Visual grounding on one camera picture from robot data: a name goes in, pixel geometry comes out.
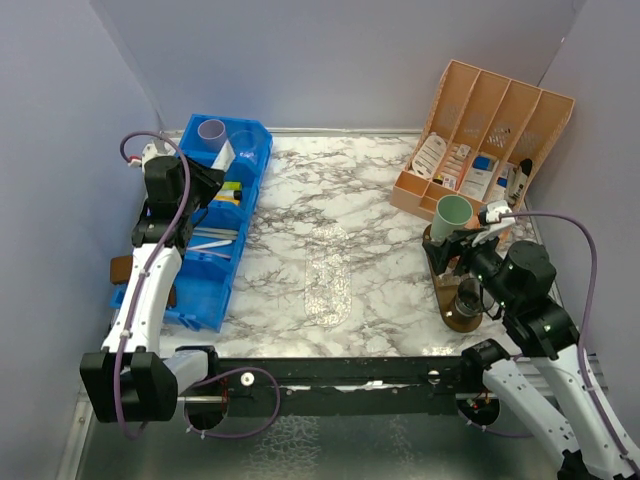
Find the white toothpaste tube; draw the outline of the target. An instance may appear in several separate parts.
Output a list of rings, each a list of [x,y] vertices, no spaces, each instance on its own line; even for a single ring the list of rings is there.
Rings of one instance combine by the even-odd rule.
[[[214,170],[227,172],[235,158],[236,154],[231,145],[231,142],[226,139],[215,160],[213,161],[211,168]]]

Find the green plastic cup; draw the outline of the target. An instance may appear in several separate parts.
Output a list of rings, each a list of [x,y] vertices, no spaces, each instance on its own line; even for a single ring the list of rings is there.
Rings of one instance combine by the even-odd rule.
[[[443,242],[453,231],[462,229],[474,213],[471,203],[462,196],[446,195],[436,204],[431,224],[430,238],[433,242]]]

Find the dark blue plastic cup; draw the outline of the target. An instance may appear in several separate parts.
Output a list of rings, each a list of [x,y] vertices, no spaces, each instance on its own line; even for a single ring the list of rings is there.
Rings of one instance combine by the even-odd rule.
[[[494,305],[495,301],[485,292],[481,283],[469,277],[457,286],[448,307],[448,316],[458,323],[469,323],[481,318]]]

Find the clear square toothbrush holder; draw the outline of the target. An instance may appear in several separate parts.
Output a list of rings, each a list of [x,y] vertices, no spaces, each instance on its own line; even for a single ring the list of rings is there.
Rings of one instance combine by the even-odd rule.
[[[436,288],[454,287],[457,288],[464,280],[471,277],[469,273],[456,274],[456,268],[458,266],[459,259],[454,258],[449,261],[445,271],[442,274],[437,274],[434,280]]]

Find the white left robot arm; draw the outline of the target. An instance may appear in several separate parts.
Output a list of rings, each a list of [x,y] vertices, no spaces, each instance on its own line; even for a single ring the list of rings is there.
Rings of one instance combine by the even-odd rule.
[[[160,331],[174,281],[193,235],[191,217],[222,188],[226,171],[191,159],[159,156],[144,165],[146,200],[132,233],[126,292],[97,353],[84,354],[80,375],[103,423],[168,421],[178,396],[192,387],[206,395],[220,385],[212,350],[159,353]]]

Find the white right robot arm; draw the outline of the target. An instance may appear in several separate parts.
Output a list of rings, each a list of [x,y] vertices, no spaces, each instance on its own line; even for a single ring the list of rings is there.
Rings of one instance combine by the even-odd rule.
[[[556,276],[546,249],[517,241],[505,256],[497,242],[477,243],[478,230],[458,230],[441,243],[423,235],[434,274],[458,261],[455,275],[469,274],[498,304],[502,323],[522,354],[545,379],[549,402],[520,373],[495,340],[464,350],[461,383],[488,388],[544,447],[560,479],[636,479],[639,449],[615,417],[586,356],[578,349],[575,323],[550,296]]]

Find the brown oval wooden tray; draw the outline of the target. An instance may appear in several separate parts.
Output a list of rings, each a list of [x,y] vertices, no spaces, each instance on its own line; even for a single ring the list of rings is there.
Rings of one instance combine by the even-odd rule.
[[[431,270],[431,267],[429,265],[428,262],[428,266],[429,266],[429,271],[432,277],[432,281],[434,284],[434,280],[436,275],[433,273],[433,271]],[[445,288],[436,288],[434,285],[434,289],[435,289],[435,296],[436,296],[436,300],[438,303],[438,307],[439,307],[439,311],[442,317],[443,322],[452,330],[459,332],[459,333],[470,333],[474,330],[476,330],[482,321],[482,317],[478,318],[476,320],[472,320],[469,323],[458,323],[457,321],[455,321],[453,318],[450,318],[448,316],[448,307],[449,304],[451,302],[451,300],[454,297],[456,288],[454,287],[445,287]]]

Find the blue plastic bin organizer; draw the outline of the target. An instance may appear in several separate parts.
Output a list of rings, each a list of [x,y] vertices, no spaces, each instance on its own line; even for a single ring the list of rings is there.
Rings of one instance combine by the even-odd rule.
[[[173,285],[177,291],[177,305],[166,309],[165,321],[181,325],[190,330],[203,328],[219,330],[226,316],[231,297],[232,284],[242,257],[248,236],[250,220],[259,198],[260,187],[269,164],[272,148],[272,136],[264,126],[255,120],[223,117],[227,138],[237,131],[250,130],[258,137],[258,160],[253,164],[244,159],[235,158],[226,172],[225,182],[241,182],[241,191],[221,189],[217,195],[241,199],[239,205],[215,201],[202,209],[195,210],[189,200],[191,176],[189,163],[197,162],[211,168],[217,152],[207,151],[199,139],[197,129],[207,115],[194,114],[182,135],[181,152],[178,157],[184,165],[186,190],[183,198],[187,206],[174,232],[168,240],[169,245],[178,248],[183,255],[182,266]],[[138,223],[132,232],[132,243],[139,247],[145,243],[158,241],[171,220],[153,220],[149,217],[146,199]],[[193,234],[195,228],[216,228],[238,231],[238,237],[231,246],[205,251],[189,251],[188,247],[217,240]]]

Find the lilac plastic cup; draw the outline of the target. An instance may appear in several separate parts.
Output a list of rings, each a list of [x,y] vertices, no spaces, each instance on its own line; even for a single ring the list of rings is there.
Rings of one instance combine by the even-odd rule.
[[[210,152],[219,152],[227,141],[226,126],[219,119],[203,121],[198,126],[197,133],[204,148]]]

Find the clear plastic cup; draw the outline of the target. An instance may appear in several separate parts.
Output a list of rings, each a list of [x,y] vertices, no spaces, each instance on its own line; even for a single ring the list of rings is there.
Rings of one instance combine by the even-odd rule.
[[[253,164],[258,160],[258,137],[250,130],[237,131],[230,137],[230,143],[235,155]]]

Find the white blue box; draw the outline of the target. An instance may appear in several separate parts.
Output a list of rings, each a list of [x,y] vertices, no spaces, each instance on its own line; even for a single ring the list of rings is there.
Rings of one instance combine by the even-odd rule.
[[[491,156],[478,155],[473,163],[472,167],[476,170],[493,172],[497,165],[497,159]]]

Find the white oval soap packet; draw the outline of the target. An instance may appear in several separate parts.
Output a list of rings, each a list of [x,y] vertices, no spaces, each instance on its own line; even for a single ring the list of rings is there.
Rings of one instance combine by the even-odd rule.
[[[437,133],[430,133],[411,161],[411,170],[419,177],[430,179],[446,152],[447,142]]]

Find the brown lid clear box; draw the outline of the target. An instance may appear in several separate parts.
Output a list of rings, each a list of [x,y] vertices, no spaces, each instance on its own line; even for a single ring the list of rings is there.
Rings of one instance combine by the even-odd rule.
[[[125,285],[128,283],[133,268],[133,256],[118,256],[110,261],[110,283],[112,285]],[[177,305],[177,291],[174,285],[169,291],[167,307],[173,308]]]

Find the peach compartment organizer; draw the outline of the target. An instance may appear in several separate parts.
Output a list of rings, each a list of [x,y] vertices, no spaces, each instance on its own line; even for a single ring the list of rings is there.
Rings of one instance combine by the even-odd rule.
[[[467,199],[479,210],[505,199],[507,178],[525,158],[533,168],[518,211],[532,180],[558,141],[573,113],[571,97],[452,60],[439,81],[423,131],[392,189],[391,204],[425,220],[446,195]],[[417,176],[411,161],[427,136],[435,132],[446,152],[430,179]],[[478,155],[497,159],[493,172],[472,167]]]

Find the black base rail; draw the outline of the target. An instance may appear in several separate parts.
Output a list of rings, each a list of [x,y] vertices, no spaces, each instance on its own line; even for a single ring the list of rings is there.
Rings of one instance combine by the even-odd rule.
[[[214,381],[178,397],[192,415],[230,417],[453,415],[489,399],[460,356],[218,358]]]

